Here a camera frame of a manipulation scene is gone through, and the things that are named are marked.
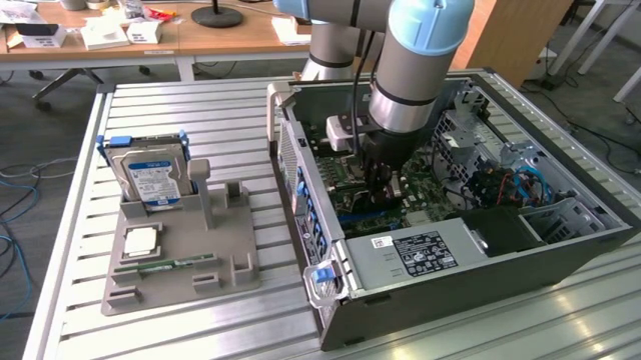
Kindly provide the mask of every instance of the red object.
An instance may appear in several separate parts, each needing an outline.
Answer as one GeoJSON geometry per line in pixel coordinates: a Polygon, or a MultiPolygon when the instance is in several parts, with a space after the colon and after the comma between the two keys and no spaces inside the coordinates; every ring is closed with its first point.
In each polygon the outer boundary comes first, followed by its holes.
{"type": "Polygon", "coordinates": [[[169,21],[171,18],[173,17],[172,14],[164,13],[160,10],[155,10],[151,7],[148,7],[147,10],[149,11],[149,13],[147,15],[152,19],[161,20],[161,21],[169,21]]]}

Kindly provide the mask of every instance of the black lamp base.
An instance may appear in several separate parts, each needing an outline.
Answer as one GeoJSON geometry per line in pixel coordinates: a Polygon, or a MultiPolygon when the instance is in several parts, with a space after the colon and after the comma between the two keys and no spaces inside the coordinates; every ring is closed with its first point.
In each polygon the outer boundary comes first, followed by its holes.
{"type": "Polygon", "coordinates": [[[191,19],[207,28],[229,28],[243,22],[243,14],[228,7],[219,7],[215,13],[213,8],[207,6],[193,10],[191,19]]]}

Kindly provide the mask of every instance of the hard drive label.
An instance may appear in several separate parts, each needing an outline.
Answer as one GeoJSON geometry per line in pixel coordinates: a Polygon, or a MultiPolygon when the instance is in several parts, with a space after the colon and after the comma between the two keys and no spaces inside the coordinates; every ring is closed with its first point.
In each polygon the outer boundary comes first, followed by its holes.
{"type": "Polygon", "coordinates": [[[131,163],[128,167],[140,200],[145,204],[163,206],[179,201],[179,186],[169,177],[172,169],[169,161],[131,163]]]}

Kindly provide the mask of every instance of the chair wheel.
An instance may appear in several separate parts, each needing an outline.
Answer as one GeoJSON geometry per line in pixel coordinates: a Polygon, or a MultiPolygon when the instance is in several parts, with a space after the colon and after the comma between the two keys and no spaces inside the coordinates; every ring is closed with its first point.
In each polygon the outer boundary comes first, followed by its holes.
{"type": "Polygon", "coordinates": [[[46,103],[45,101],[37,101],[36,102],[36,109],[38,109],[42,112],[49,112],[50,111],[50,103],[46,103]]]}
{"type": "Polygon", "coordinates": [[[149,76],[149,74],[151,74],[151,70],[147,66],[139,66],[137,71],[140,71],[140,74],[143,74],[145,76],[149,76]]]}
{"type": "Polygon", "coordinates": [[[36,80],[44,79],[42,72],[36,70],[29,70],[29,77],[32,77],[36,80]]]}

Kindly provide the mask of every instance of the green circuit board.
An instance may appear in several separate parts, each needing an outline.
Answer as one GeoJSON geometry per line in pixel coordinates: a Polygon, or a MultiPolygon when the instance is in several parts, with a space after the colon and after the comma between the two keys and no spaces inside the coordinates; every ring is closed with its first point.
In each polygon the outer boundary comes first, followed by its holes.
{"type": "Polygon", "coordinates": [[[419,151],[402,168],[403,197],[384,211],[355,211],[358,198],[368,194],[354,155],[318,156],[316,164],[347,239],[442,221],[455,211],[419,151]]]}

